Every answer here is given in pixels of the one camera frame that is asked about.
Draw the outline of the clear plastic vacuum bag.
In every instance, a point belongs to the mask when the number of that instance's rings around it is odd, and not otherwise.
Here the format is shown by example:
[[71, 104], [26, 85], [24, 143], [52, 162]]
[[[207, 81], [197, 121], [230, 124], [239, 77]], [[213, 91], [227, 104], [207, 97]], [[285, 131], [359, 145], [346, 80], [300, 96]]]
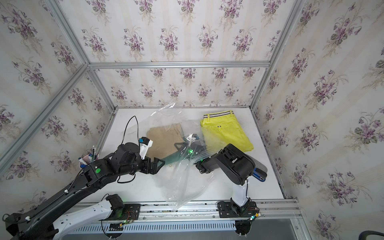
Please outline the clear plastic vacuum bag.
[[164, 201], [173, 212], [202, 196], [215, 180], [198, 164], [218, 151], [220, 143], [203, 132], [200, 110], [169, 104], [139, 118], [140, 136], [153, 141], [147, 156], [159, 158], [164, 166], [154, 176]]

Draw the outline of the beige trousers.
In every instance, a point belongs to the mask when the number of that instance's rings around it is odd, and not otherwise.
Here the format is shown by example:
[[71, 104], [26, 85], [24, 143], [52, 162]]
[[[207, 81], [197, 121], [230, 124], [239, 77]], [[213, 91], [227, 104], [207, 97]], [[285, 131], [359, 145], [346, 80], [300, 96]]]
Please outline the beige trousers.
[[182, 143], [184, 141], [180, 123], [150, 128], [147, 131], [146, 137], [153, 141], [146, 154], [151, 159], [164, 159], [176, 153], [178, 150], [175, 147], [175, 143]]

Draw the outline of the yellow-green trousers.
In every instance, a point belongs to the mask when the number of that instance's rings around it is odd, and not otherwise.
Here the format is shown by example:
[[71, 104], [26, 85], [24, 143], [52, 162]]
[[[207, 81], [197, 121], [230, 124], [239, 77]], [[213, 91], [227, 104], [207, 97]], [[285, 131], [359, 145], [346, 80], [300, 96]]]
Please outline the yellow-green trousers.
[[201, 120], [201, 130], [207, 148], [212, 151], [218, 151], [228, 144], [242, 152], [254, 149], [233, 111], [205, 114]]

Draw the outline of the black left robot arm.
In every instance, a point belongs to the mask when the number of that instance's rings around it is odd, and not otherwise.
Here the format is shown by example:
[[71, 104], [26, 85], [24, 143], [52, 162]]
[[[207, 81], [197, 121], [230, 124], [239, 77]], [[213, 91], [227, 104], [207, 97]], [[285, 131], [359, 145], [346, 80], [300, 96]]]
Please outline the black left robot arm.
[[80, 227], [66, 212], [81, 200], [120, 176], [155, 175], [164, 165], [161, 159], [142, 157], [137, 144], [121, 144], [115, 152], [86, 165], [70, 184], [37, 207], [22, 214], [4, 214], [6, 231], [14, 240], [56, 240]]

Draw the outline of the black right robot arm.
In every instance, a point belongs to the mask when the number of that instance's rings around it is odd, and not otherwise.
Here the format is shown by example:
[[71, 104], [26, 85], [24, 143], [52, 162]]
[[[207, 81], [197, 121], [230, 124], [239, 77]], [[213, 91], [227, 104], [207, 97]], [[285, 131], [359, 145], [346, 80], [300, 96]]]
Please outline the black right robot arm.
[[244, 207], [249, 201], [248, 178], [252, 175], [255, 162], [232, 144], [208, 146], [199, 141], [177, 143], [179, 162], [173, 172], [176, 184], [170, 201], [173, 211], [200, 197], [215, 179], [215, 170], [220, 170], [232, 182], [234, 189], [231, 201]]

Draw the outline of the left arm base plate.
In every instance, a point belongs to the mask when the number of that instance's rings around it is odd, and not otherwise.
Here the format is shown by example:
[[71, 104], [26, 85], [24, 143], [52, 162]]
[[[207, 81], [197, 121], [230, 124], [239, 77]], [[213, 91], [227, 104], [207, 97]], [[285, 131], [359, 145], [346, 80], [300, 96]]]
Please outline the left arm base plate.
[[104, 221], [138, 220], [141, 206], [141, 204], [125, 204], [124, 207], [112, 207], [112, 213]]

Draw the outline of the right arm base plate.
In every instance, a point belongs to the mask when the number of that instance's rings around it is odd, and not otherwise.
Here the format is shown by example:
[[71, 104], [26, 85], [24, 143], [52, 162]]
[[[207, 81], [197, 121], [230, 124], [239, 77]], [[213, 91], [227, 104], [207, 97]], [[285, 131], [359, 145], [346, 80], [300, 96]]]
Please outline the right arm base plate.
[[220, 218], [251, 218], [258, 217], [260, 209], [256, 202], [248, 199], [247, 202], [239, 207], [234, 201], [220, 201], [217, 203]]

